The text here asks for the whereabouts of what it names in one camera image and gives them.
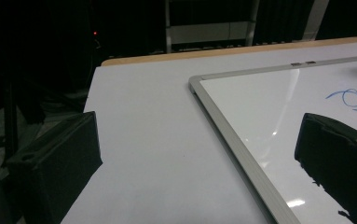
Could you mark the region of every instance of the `tabletop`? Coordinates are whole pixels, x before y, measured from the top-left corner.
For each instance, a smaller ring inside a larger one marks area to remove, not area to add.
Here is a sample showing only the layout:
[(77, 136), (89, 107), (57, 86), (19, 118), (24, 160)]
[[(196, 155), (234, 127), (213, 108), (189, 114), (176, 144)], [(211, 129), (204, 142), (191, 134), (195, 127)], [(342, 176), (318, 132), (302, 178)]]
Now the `tabletop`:
[(103, 165), (62, 223), (272, 222), (188, 80), (353, 56), (357, 37), (104, 62), (85, 107)]

